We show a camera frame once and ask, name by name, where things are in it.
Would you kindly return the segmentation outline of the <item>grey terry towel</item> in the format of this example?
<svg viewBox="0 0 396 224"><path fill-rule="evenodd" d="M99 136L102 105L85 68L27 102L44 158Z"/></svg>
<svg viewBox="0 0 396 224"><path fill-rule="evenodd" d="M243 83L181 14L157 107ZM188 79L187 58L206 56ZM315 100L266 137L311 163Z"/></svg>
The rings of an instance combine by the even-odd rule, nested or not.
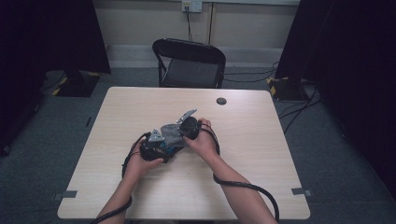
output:
<svg viewBox="0 0 396 224"><path fill-rule="evenodd" d="M184 147L185 141L179 131L179 124L166 124L161 127L164 142L168 147Z"/></svg>

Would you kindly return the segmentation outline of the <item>black folding chair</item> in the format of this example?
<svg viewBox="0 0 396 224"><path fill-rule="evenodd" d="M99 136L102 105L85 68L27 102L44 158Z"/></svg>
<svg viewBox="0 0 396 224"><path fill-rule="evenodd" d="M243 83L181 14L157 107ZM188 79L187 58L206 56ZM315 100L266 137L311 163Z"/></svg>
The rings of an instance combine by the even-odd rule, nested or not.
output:
<svg viewBox="0 0 396 224"><path fill-rule="evenodd" d="M160 87L221 87L226 57L218 48L204 43L163 38L152 44L152 50L158 60Z"/></svg>

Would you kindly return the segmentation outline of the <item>black curtain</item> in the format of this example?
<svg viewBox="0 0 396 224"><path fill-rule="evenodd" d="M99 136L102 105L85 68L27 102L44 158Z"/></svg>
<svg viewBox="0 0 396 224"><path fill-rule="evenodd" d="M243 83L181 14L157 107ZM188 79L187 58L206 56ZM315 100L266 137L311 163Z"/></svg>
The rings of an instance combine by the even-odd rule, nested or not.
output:
<svg viewBox="0 0 396 224"><path fill-rule="evenodd" d="M300 0L276 77L318 83L396 199L396 0Z"/></svg>
<svg viewBox="0 0 396 224"><path fill-rule="evenodd" d="M59 70L110 72L93 0L0 0L0 156Z"/></svg>

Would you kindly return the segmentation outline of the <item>white wall socket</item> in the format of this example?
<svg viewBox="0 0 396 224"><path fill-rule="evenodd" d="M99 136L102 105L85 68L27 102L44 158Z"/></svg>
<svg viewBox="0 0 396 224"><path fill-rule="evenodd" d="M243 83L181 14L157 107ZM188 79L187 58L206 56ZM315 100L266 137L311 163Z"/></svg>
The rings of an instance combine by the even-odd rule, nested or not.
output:
<svg viewBox="0 0 396 224"><path fill-rule="evenodd" d="M201 0L182 0L181 9L183 12L201 13L203 11L203 2Z"/></svg>

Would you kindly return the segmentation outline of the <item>black stand base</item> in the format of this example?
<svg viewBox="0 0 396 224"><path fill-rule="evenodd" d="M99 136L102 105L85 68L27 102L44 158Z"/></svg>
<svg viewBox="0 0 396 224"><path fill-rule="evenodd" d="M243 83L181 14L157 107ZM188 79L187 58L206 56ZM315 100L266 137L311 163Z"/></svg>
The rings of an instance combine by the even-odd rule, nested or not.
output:
<svg viewBox="0 0 396 224"><path fill-rule="evenodd" d="M66 70L66 77L52 93L60 97L90 97L100 79L100 75L79 70Z"/></svg>
<svg viewBox="0 0 396 224"><path fill-rule="evenodd" d="M288 77L276 79L269 77L266 79L269 92L278 101L306 101L307 93L301 82L294 82Z"/></svg>

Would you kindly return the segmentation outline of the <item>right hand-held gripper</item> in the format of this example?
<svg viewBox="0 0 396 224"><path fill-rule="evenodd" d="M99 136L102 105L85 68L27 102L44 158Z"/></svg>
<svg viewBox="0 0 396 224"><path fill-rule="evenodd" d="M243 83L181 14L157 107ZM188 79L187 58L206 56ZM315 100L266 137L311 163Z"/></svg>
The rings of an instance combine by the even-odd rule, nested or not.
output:
<svg viewBox="0 0 396 224"><path fill-rule="evenodd" d="M189 110L177 120L180 134L190 140L197 138L202 127L202 122L193 116L196 111L197 109Z"/></svg>

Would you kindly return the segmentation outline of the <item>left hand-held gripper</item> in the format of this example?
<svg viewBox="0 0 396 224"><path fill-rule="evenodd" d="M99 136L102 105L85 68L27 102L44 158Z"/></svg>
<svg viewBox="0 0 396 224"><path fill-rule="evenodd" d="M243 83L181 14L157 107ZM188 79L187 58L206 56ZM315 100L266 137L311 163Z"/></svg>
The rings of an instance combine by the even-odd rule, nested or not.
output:
<svg viewBox="0 0 396 224"><path fill-rule="evenodd" d="M140 146L140 154L145 161L163 159L163 162L167 163L170 160L170 155L166 150L164 137L157 129L148 133Z"/></svg>

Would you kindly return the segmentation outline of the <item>person's right hand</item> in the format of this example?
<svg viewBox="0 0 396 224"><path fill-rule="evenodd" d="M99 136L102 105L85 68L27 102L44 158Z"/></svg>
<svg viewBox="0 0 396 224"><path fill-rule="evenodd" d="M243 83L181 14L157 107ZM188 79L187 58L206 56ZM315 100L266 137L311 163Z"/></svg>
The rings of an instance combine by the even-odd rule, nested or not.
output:
<svg viewBox="0 0 396 224"><path fill-rule="evenodd" d="M202 126L198 136L194 140L188 137L185 137L184 140L198 156L206 163L211 164L219 159L217 141L211 129L211 122L207 119L200 119L200 121L202 122Z"/></svg>

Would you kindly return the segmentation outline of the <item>person's left hand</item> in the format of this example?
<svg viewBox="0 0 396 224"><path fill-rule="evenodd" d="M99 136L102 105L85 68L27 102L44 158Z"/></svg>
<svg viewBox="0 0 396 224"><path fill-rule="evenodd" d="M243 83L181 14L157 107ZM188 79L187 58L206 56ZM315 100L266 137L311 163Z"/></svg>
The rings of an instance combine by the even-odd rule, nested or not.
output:
<svg viewBox="0 0 396 224"><path fill-rule="evenodd" d="M140 153L141 143L142 140L137 142L128 154L128 160L122 176L123 179L132 177L139 179L144 176L150 169L158 166L163 162L162 158L156 159L154 161L145 161Z"/></svg>

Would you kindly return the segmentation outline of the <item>grey tape strip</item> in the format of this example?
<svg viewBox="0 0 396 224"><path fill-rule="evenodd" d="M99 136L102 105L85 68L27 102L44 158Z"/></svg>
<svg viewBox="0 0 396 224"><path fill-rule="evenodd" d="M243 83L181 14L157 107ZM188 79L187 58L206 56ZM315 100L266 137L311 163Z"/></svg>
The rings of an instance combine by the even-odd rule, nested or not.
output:
<svg viewBox="0 0 396 224"><path fill-rule="evenodd" d="M64 190L62 192L57 192L53 195L53 200L61 201L63 198L75 198L77 196L76 190Z"/></svg>
<svg viewBox="0 0 396 224"><path fill-rule="evenodd" d="M304 189L304 188L294 188L291 189L293 195L304 195L305 197L313 196L313 192L311 189Z"/></svg>

